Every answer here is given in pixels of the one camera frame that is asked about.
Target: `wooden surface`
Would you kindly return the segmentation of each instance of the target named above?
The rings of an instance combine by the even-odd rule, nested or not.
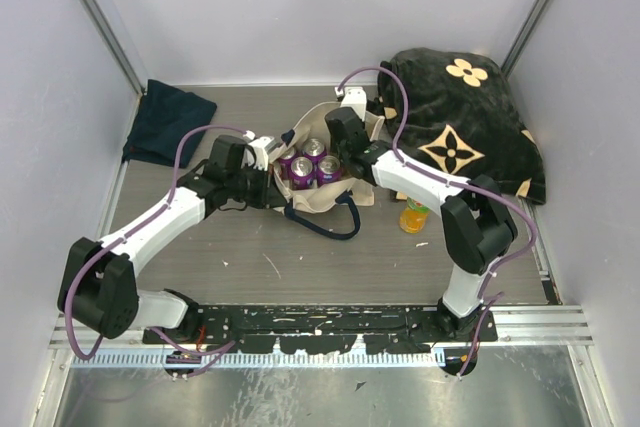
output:
[[[192,91],[218,103],[213,123],[279,135],[312,106],[334,100],[331,87],[214,87]],[[208,157],[217,133],[209,132],[192,160]],[[168,190],[168,167],[130,163],[112,230],[142,214]],[[398,218],[404,203],[376,189],[373,207],[360,209],[362,228],[347,242],[332,241],[273,211],[215,212],[178,237],[147,265],[141,289],[178,290],[200,303],[428,303],[445,291],[452,262],[440,219],[404,233]],[[346,207],[314,216],[336,231],[350,229]],[[526,242],[526,228],[516,219]],[[492,282],[505,303],[546,303],[532,253],[517,259]]]

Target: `black cloth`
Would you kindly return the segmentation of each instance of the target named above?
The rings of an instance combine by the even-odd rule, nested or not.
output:
[[[122,160],[173,165],[180,139],[197,127],[209,125],[218,106],[193,93],[157,80],[149,80],[138,114],[122,152]],[[187,140],[180,156],[184,168],[193,157],[204,132]]]
[[[542,157],[516,110],[507,80],[487,57],[426,48],[396,54],[382,67],[407,89],[409,117],[400,147],[411,157],[471,179],[486,174],[502,193],[537,204],[546,201]],[[369,110],[398,131],[402,97],[386,74]]]

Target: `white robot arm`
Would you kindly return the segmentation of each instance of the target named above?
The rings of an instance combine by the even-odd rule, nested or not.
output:
[[[421,164],[449,182],[429,179],[404,165],[387,143],[371,142],[362,122],[366,109],[362,89],[346,89],[341,107],[327,114],[325,120],[331,133],[332,151],[349,173],[373,185],[402,192],[442,218],[447,250],[454,265],[449,287],[438,305],[439,324],[448,332],[468,325],[477,316],[479,292],[488,267],[506,253],[517,236],[507,209],[449,185],[454,181],[467,183],[466,178]],[[136,278],[154,255],[229,199],[254,208],[284,206],[286,201],[269,170],[275,160],[271,157],[276,145],[273,137],[260,137],[247,144],[236,137],[220,136],[209,159],[179,179],[170,203],[168,194],[117,232],[97,242],[86,238],[77,241],[69,252],[58,297],[59,309],[64,311],[69,286],[87,260],[102,246],[125,239],[82,279],[73,298],[73,318],[106,338],[116,338],[130,328],[155,326],[169,331],[177,341],[192,339],[201,323],[198,304],[170,290],[139,291]],[[475,179],[473,183],[498,193],[495,182],[488,177]],[[125,235],[165,204],[167,209],[153,222],[133,235]]]

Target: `navy cloth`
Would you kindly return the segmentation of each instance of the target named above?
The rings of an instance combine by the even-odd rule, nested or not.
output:
[[[149,80],[138,114],[122,152],[122,160],[173,165],[180,139],[197,127],[209,125],[218,106],[195,94]],[[204,132],[185,143],[180,156],[184,168],[193,157]]]

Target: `juice bottle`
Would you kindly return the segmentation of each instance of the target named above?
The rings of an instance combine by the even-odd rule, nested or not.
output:
[[[407,199],[407,208],[400,215],[400,228],[410,234],[417,234],[424,228],[429,209],[419,202]]]

